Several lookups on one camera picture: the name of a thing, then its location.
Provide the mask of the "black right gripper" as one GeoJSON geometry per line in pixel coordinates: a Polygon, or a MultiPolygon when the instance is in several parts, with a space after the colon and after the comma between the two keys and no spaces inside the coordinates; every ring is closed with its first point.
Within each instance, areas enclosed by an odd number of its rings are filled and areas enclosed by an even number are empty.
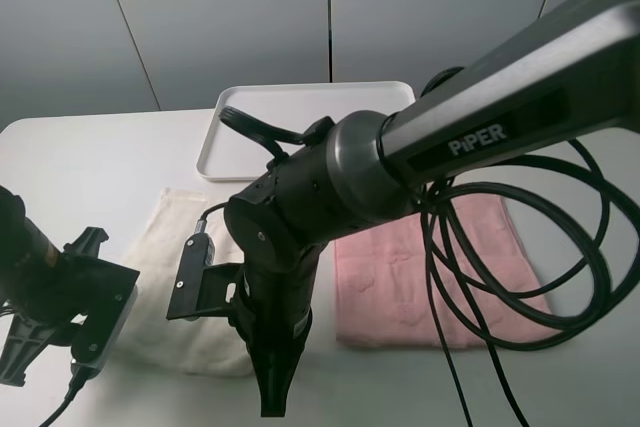
{"type": "Polygon", "coordinates": [[[306,247],[292,265],[246,257],[234,303],[258,383],[262,417],[284,417],[312,322],[311,299],[320,257],[306,247]]]}

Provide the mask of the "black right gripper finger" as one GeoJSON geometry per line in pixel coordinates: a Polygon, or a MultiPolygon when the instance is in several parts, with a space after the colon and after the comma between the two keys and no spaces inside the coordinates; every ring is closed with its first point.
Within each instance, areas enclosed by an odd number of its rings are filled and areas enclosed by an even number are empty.
{"type": "Polygon", "coordinates": [[[22,387],[26,369],[49,344],[53,328],[13,319],[1,351],[1,384],[22,387]]]}

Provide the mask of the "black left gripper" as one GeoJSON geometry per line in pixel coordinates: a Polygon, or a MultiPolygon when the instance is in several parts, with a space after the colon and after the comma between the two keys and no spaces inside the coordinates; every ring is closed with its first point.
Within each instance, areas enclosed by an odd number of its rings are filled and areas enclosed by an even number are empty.
{"type": "Polygon", "coordinates": [[[102,290],[128,289],[137,270],[99,257],[109,239],[99,227],[87,227],[75,241],[57,249],[35,226],[9,229],[9,302],[23,317],[47,327],[64,327],[102,290]]]}

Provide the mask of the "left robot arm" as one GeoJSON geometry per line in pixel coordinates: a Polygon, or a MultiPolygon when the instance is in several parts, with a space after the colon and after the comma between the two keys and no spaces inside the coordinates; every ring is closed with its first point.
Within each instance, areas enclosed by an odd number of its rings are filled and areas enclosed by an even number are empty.
{"type": "Polygon", "coordinates": [[[22,198],[1,189],[1,294],[21,319],[64,328],[85,317],[80,339],[89,351],[108,345],[139,272],[84,253],[86,240],[101,244],[106,232],[87,228],[58,249],[27,217],[22,198]]]}

